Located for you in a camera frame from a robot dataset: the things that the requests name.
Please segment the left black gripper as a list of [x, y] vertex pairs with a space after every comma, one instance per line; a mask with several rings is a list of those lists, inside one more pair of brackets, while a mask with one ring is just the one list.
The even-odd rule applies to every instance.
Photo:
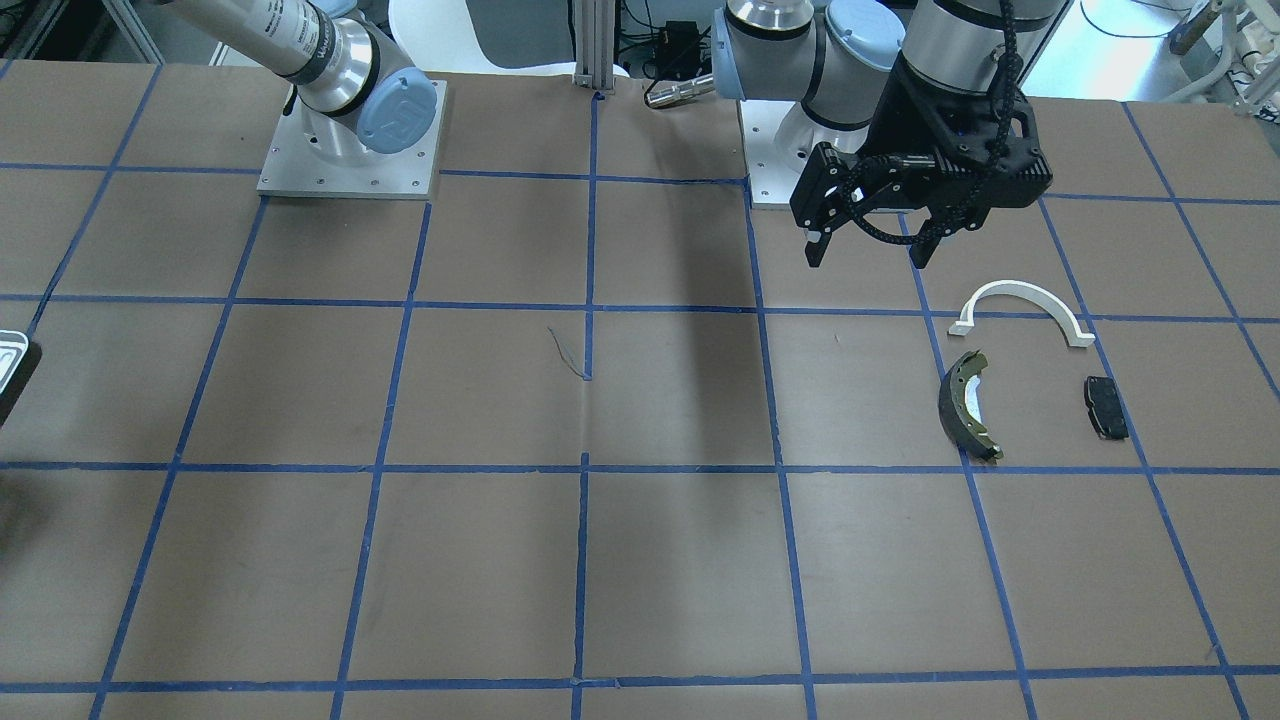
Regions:
[[993, 79], [957, 92], [897, 59], [863, 146], [844, 154], [817, 143], [809, 152], [790, 199], [809, 268], [820, 266], [844, 223], [873, 210], [929, 210], [909, 250], [923, 270], [963, 225], [980, 225], [993, 208], [1033, 204], [1053, 174], [1030, 104], [1009, 78], [1021, 68], [1020, 56], [998, 60]]

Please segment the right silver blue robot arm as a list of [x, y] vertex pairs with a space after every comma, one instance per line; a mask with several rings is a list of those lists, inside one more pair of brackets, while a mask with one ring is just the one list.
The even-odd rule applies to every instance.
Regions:
[[434, 126], [436, 86], [356, 1], [165, 1], [179, 18], [293, 85], [311, 111], [394, 154]]

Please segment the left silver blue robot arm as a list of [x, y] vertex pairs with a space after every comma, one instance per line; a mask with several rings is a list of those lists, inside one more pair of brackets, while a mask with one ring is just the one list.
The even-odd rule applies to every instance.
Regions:
[[1032, 205], [1053, 174], [1021, 91], [1061, 1], [727, 1], [712, 24], [717, 92], [796, 102], [817, 140], [788, 200], [810, 266], [847, 223], [916, 268], [995, 209]]

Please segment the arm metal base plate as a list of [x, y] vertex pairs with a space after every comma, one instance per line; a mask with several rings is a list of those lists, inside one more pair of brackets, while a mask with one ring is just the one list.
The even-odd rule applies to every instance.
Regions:
[[826, 141], [851, 154], [864, 145], [870, 128], [831, 129], [809, 118], [800, 102], [790, 101], [744, 100], [739, 113], [751, 205], [760, 210], [788, 209], [808, 155], [817, 143]]
[[282, 115], [259, 173], [257, 192], [288, 199], [429, 200], [436, 178], [448, 83], [434, 79], [436, 110], [408, 149], [380, 154], [301, 101]]

